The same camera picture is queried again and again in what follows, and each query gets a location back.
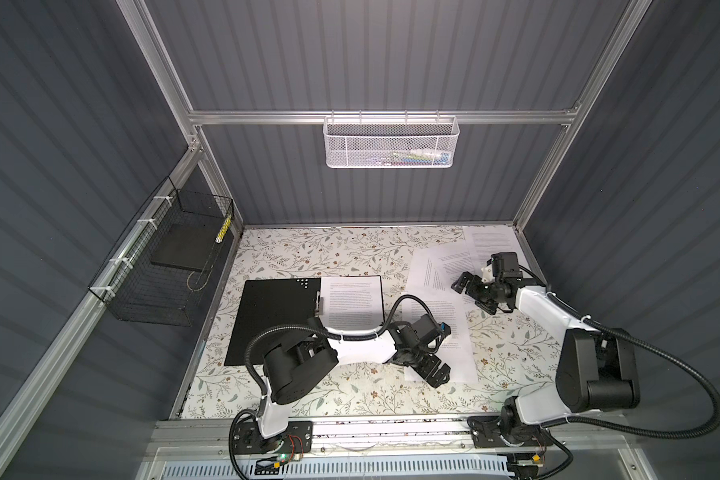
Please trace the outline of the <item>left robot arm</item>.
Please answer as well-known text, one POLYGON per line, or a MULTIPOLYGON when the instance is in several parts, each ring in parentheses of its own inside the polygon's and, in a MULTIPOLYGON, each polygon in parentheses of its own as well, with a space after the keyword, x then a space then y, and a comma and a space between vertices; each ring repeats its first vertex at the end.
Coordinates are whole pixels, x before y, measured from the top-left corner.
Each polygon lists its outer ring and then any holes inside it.
POLYGON ((451 327, 431 314, 417 321, 387 322, 370 331, 337 331, 318 318, 307 324, 278 325, 246 346, 244 366, 260 389, 253 419, 264 441, 285 434, 292 405, 336 367, 391 364, 411 368, 437 389, 450 380, 450 366, 438 356, 451 327))

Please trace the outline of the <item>black clip folder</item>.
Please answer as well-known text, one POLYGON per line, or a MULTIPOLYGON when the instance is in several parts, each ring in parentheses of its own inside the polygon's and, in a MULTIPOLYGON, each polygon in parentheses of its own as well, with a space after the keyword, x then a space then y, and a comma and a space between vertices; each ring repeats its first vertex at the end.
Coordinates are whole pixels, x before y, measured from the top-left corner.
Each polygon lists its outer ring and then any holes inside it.
POLYGON ((250 340, 268 328, 319 317, 322 278, 246 281, 224 364, 242 366, 250 340))

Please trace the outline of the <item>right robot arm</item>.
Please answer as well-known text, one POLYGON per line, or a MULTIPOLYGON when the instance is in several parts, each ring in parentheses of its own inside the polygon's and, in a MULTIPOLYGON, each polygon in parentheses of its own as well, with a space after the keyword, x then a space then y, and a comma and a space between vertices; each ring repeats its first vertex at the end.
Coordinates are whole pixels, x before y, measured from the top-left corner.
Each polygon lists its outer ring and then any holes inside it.
POLYGON ((639 404, 633 346, 586 325, 580 314, 519 263, 516 253, 493 254, 479 274, 461 273, 451 289, 469 296, 490 315, 518 311, 560 343, 554 383, 505 401, 497 429, 506 444, 522 444, 552 420, 639 404))

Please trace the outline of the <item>printed paper sheet underneath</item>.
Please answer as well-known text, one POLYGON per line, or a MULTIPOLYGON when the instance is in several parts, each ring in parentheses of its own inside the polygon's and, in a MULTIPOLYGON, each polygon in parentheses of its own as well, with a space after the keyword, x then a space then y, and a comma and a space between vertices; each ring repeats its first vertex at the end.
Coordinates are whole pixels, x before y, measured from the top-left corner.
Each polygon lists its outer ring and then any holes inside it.
POLYGON ((469 335, 465 301, 455 292, 430 288, 413 288, 404 291, 421 299, 431 310, 438 323, 451 328, 451 334, 442 342, 437 357, 450 367, 448 384, 477 382, 477 368, 469 335))

